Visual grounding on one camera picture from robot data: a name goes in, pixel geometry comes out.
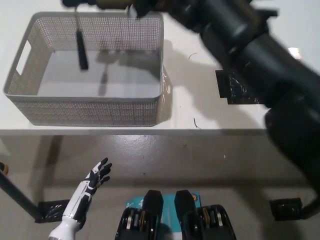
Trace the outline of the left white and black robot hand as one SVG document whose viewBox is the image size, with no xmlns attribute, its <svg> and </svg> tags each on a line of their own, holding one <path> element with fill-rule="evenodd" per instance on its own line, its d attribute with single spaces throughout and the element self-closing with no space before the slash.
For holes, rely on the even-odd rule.
<svg viewBox="0 0 320 240">
<path fill-rule="evenodd" d="M 108 163 L 108 158 L 106 157 L 90 170 L 69 200 L 63 212 L 64 217 L 69 217 L 78 223 L 83 221 L 97 189 L 110 179 L 111 167 L 112 163 Z"/>
</svg>

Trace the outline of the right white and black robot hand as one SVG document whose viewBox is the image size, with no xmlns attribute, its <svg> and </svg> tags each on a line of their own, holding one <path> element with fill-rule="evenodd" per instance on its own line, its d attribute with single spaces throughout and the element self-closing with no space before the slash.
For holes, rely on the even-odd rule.
<svg viewBox="0 0 320 240">
<path fill-rule="evenodd" d="M 175 2 L 175 0 L 134 0 L 126 12 L 128 17 L 140 19 L 151 12 L 169 12 Z"/>
</svg>

